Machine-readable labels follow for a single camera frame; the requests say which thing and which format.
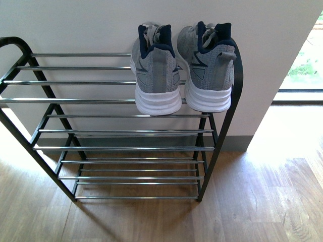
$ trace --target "baseboard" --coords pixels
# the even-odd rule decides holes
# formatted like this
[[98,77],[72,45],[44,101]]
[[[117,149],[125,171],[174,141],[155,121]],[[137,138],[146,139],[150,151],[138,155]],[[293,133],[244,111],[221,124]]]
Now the baseboard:
[[[227,136],[223,146],[223,151],[246,151],[253,136]],[[131,146],[194,146],[196,137],[136,137],[136,138],[86,138],[79,139],[82,146],[111,146],[111,147],[131,147]],[[38,146],[65,146],[66,139],[41,138]],[[213,146],[211,136],[204,137],[205,146]]]

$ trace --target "shoe logo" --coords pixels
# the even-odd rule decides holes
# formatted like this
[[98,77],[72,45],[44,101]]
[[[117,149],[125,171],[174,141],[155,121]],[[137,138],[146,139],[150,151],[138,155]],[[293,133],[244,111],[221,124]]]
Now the shoe logo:
[[197,57],[197,53],[198,53],[198,51],[194,51],[193,52],[194,53],[194,56],[195,56],[195,58],[196,58],[196,60],[199,62],[199,64],[196,64],[196,63],[192,63],[192,66],[194,66],[194,67],[207,67],[207,65],[206,64],[204,64],[198,57]]
[[143,73],[137,73],[137,78],[139,79],[139,81],[146,86],[147,84],[147,75],[143,74]]
[[180,74],[176,73],[174,76],[174,85],[176,85],[180,81]]
[[140,58],[139,58],[139,64],[140,64],[140,66],[141,66],[141,69],[140,68],[136,68],[136,71],[138,71],[138,72],[148,72],[143,66],[142,66],[142,64],[141,64],[141,62],[140,62]]
[[199,79],[204,80],[205,69],[202,69],[202,68],[192,68],[192,71],[194,72],[195,75],[197,75],[199,77]]

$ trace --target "white sole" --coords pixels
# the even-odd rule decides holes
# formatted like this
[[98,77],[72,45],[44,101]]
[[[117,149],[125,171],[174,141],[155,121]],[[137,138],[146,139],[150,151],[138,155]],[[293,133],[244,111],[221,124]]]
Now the white sole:
[[197,88],[192,82],[187,61],[181,57],[177,50],[177,40],[174,51],[177,64],[187,73],[185,99],[189,107],[200,112],[223,112],[228,110],[231,105],[231,88],[223,91]]
[[130,58],[130,67],[136,76],[135,102],[138,110],[145,115],[159,116],[177,112],[182,105],[180,88],[173,92],[145,93],[138,86],[135,63]]

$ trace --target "metal shoe rack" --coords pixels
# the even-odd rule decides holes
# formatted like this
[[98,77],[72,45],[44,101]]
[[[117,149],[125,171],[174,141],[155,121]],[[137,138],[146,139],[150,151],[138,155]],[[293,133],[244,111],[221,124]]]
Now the metal shoe rack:
[[[14,135],[28,153],[36,160],[50,178],[72,200],[79,199],[196,199],[201,201],[210,176],[216,164],[221,147],[228,132],[232,117],[236,110],[243,84],[243,69],[238,47],[237,59],[234,61],[235,81],[232,87],[232,104],[226,112],[219,134],[217,133],[213,113],[172,114],[168,116],[67,114],[63,112],[65,104],[122,104],[134,105],[134,99],[75,99],[56,98],[52,85],[135,85],[135,81],[48,81],[43,71],[56,70],[98,70],[98,71],[130,71],[130,67],[52,67],[40,66],[39,57],[121,57],[129,58],[128,53],[66,53],[54,54],[33,53],[27,43],[18,37],[0,38],[0,48],[15,45],[22,51],[22,56],[0,79],[0,94],[7,87],[17,85],[41,86],[47,98],[1,98],[0,104],[20,103],[26,110],[32,104],[48,104],[48,108],[39,121],[31,140],[27,140],[12,121],[0,110],[0,120]],[[33,71],[34,81],[14,80],[21,71]],[[175,118],[185,122],[188,118],[196,120],[196,130],[75,130],[71,119],[105,118],[114,120],[126,119],[129,122],[138,118]],[[65,129],[45,129],[50,119],[60,120]],[[210,129],[205,129],[206,122]],[[38,146],[37,142],[43,133],[67,134],[64,146]],[[211,133],[214,145],[205,146],[205,134]],[[120,135],[122,137],[196,137],[195,145],[191,146],[83,146],[82,135],[103,137],[107,140]],[[49,165],[39,151],[57,151],[61,155],[55,161],[55,167]],[[78,159],[69,159],[73,153]],[[95,153],[104,153],[105,157],[96,157]]]

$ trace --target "gray sneaker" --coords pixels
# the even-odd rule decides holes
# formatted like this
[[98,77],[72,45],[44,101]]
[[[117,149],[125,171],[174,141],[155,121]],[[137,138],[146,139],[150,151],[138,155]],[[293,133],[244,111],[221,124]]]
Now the gray sneaker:
[[138,32],[130,60],[136,75],[137,108],[153,116],[174,113],[180,109],[182,99],[171,26],[146,23],[138,27]]
[[231,105],[235,45],[231,24],[199,22],[185,27],[177,39],[177,63],[186,70],[187,104],[201,112],[222,112]]

